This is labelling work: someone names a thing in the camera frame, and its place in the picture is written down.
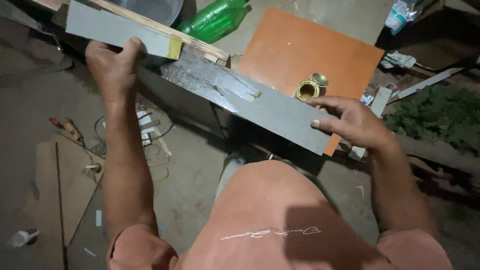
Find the green plastic bottle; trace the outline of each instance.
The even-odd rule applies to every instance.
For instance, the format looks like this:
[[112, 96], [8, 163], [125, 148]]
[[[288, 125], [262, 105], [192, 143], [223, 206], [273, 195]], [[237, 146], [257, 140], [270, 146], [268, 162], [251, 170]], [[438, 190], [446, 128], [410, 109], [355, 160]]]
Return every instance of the green plastic bottle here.
[[206, 43], [214, 43], [235, 31], [251, 6], [249, 0], [216, 0], [200, 10], [191, 20], [180, 23], [177, 30]]

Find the orange board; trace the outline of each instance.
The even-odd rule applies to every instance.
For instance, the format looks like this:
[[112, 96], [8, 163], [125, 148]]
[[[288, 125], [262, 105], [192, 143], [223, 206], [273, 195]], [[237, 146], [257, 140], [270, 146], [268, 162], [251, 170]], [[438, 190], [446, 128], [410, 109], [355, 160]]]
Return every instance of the orange board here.
[[[365, 91], [384, 51], [279, 9], [268, 8], [237, 72], [293, 96], [297, 85], [322, 73], [326, 94], [358, 98]], [[340, 136], [333, 134], [324, 154], [333, 155]]]

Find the fingernail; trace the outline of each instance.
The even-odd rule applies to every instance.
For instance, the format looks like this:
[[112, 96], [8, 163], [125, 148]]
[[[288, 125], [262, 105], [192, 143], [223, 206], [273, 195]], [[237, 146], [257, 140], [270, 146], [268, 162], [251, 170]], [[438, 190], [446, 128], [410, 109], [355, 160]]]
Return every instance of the fingernail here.
[[142, 41], [138, 37], [132, 37], [132, 41], [135, 42], [136, 44], [142, 43]]
[[317, 119], [313, 120], [310, 125], [312, 127], [319, 127], [320, 126], [320, 121], [318, 121]]

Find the forearm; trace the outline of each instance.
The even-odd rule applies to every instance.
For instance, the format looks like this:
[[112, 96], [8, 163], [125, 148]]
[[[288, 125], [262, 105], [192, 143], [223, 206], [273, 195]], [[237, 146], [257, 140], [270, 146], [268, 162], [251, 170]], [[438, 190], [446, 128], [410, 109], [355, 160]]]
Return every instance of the forearm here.
[[420, 229], [436, 237], [435, 222], [400, 144], [391, 140], [379, 149], [369, 149], [369, 157], [372, 199], [381, 229]]
[[153, 183], [132, 98], [105, 104], [107, 161], [104, 206], [110, 238], [129, 226], [148, 224], [157, 233]]

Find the shirt sleeve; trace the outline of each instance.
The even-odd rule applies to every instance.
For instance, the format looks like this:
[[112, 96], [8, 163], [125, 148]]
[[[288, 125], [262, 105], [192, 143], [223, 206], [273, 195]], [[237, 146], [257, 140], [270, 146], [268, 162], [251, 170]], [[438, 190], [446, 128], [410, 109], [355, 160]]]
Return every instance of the shirt sleeve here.
[[110, 270], [173, 269], [177, 261], [175, 250], [152, 234], [145, 224], [137, 224], [121, 232], [107, 252]]
[[399, 270], [453, 269], [442, 246], [421, 230], [387, 231], [377, 248]]

